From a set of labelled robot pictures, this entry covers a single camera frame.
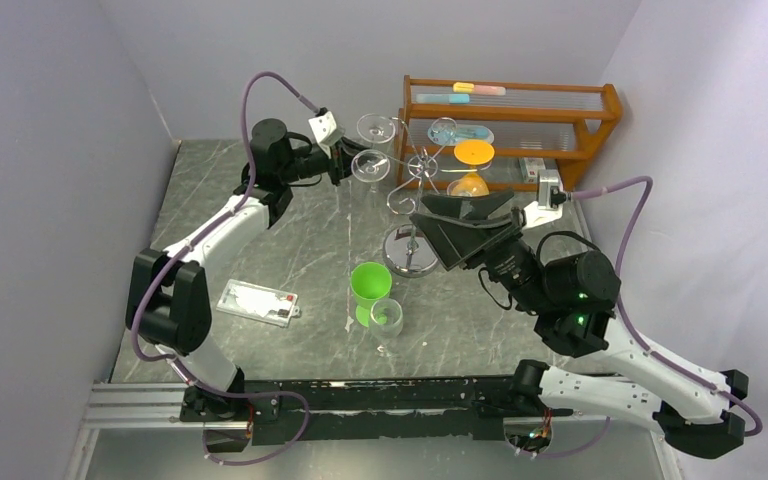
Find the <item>clear wine glass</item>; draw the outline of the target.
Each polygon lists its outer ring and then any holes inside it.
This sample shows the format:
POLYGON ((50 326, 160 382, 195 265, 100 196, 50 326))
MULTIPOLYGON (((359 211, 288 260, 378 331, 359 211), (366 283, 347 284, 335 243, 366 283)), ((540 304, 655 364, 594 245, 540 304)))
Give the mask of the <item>clear wine glass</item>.
POLYGON ((378 191, 380 183, 389 175, 390 167, 389 156, 375 149, 360 151, 351 162, 353 177, 366 184, 372 193, 378 191))
POLYGON ((376 146, 389 144, 396 136, 397 127, 391 117, 370 113, 358 119, 356 131, 364 143, 376 146))
POLYGON ((376 351, 382 356, 389 356, 392 342, 403 329, 401 304, 391 298, 377 300, 370 309, 368 329, 377 343, 376 351))

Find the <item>orange plastic wine glass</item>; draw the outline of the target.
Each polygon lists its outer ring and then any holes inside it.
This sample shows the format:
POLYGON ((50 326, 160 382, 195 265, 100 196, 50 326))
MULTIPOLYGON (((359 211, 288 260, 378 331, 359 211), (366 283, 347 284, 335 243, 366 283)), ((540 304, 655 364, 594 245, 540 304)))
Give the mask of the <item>orange plastic wine glass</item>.
POLYGON ((454 156, 465 166, 465 172, 449 184, 447 194, 460 197, 488 195, 489 187, 479 171, 488 167, 495 157, 492 144, 478 139, 463 140, 454 147, 454 156))

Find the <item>green plastic wine glass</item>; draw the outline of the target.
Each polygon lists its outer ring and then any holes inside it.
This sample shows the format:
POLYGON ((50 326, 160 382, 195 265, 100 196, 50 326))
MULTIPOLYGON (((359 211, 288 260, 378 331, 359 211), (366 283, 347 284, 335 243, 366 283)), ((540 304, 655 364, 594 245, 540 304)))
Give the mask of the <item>green plastic wine glass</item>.
POLYGON ((372 306, 378 300, 389 297, 392 288, 391 272, 377 262, 361 263, 351 272, 350 288, 356 304, 355 319, 367 327, 372 306))

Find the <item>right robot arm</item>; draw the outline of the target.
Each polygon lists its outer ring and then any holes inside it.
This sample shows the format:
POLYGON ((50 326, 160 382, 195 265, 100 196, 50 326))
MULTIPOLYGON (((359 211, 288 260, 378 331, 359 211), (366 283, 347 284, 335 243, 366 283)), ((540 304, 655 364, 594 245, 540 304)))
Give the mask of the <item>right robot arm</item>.
POLYGON ((587 243, 580 253, 544 261, 523 238, 523 209, 500 215, 507 192, 479 197, 426 194, 411 223, 446 270, 476 270, 481 283, 507 293, 506 308, 535 317, 535 333, 554 353, 589 357, 614 378, 521 360, 507 394, 483 406, 501 416, 549 419, 557 410, 623 420, 661 434, 674 449, 716 459, 740 447, 745 420, 735 412, 748 393, 737 370, 711 371, 661 353, 633 334, 618 312, 621 281, 611 261, 587 243))

